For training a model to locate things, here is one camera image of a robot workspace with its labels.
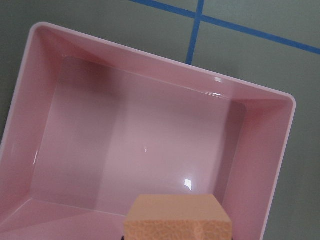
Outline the pink plastic bin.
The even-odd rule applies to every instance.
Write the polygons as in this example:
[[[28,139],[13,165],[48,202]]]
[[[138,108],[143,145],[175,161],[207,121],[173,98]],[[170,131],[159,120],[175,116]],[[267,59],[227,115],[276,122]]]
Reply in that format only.
[[[32,26],[0,147],[3,240],[119,240],[141,194],[212,194],[264,237],[287,93],[47,22]]]

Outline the orange foam block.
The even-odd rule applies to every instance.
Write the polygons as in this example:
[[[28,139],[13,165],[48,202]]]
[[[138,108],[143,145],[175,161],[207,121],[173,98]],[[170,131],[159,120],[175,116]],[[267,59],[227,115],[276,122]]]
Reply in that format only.
[[[212,194],[141,194],[123,223],[125,240],[231,240],[233,224]]]

